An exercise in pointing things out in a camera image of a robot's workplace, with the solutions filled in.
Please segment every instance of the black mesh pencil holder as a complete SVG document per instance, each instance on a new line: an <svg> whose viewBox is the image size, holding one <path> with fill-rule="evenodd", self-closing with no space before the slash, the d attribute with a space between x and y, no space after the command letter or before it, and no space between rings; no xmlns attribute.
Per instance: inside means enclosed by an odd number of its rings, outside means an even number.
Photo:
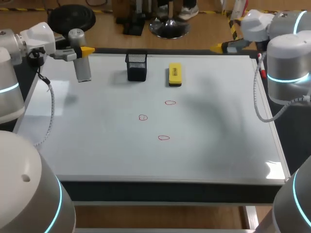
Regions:
<svg viewBox="0 0 311 233"><path fill-rule="evenodd" d="M146 81L147 76L147 53L129 52L126 55L125 62L127 65L128 81Z"/></svg>

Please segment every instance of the wooden floor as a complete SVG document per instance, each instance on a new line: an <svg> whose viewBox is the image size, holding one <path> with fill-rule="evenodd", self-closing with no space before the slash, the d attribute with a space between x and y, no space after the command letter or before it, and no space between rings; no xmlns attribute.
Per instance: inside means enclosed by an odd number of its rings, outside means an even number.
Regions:
<svg viewBox="0 0 311 233"><path fill-rule="evenodd" d="M61 4L84 4L84 0L60 0ZM198 0L200 10L219 10L218 0ZM47 0L49 8L57 6ZM5 7L42 7L41 0L15 0ZM250 0L248 9L301 10L311 9L310 0ZM122 26L114 23L109 14L97 14L95 26L86 32L88 45L106 48L150 49L209 49L217 43L232 40L226 17L198 15L190 20L191 32L181 39L164 40L152 35L146 23L142 36L122 34ZM46 21L45 12L0 12L0 28L11 28L16 33ZM259 220L271 207L257 207ZM240 229L244 227L238 206L222 207L163 207L117 206L76 207L77 227L105 228L210 228Z"/></svg>

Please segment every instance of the red marker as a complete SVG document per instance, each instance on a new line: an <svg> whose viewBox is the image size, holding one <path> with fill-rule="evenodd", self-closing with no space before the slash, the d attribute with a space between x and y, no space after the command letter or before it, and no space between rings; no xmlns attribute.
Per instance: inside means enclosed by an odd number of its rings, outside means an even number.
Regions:
<svg viewBox="0 0 311 233"><path fill-rule="evenodd" d="M261 53L258 53L258 61L260 61L261 57L262 57ZM267 74L266 70L264 69L263 62L260 64L260 74L263 79L267 79Z"/></svg>

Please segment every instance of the white table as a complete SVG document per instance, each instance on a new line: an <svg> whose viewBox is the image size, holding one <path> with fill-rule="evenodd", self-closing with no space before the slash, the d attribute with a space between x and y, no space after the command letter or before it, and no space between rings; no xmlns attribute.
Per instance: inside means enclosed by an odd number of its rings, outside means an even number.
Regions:
<svg viewBox="0 0 311 233"><path fill-rule="evenodd" d="M285 183L290 175L275 125L258 120L253 106L255 60L148 55L146 82L132 83L124 59L90 56L92 81L86 83L77 82L73 63L45 62L42 73L52 82L56 112L39 151L62 182ZM182 64L181 87L168 86L170 62ZM259 110L271 117L261 80L258 84ZM34 83L26 114L15 127L34 143L50 120L46 90L43 82Z"/></svg>

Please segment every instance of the yellow whiteboard eraser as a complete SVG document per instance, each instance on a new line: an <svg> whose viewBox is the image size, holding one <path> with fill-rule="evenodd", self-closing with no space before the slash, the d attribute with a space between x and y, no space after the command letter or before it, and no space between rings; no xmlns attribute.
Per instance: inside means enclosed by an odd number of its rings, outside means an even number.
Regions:
<svg viewBox="0 0 311 233"><path fill-rule="evenodd" d="M181 86L181 64L170 63L169 86Z"/></svg>

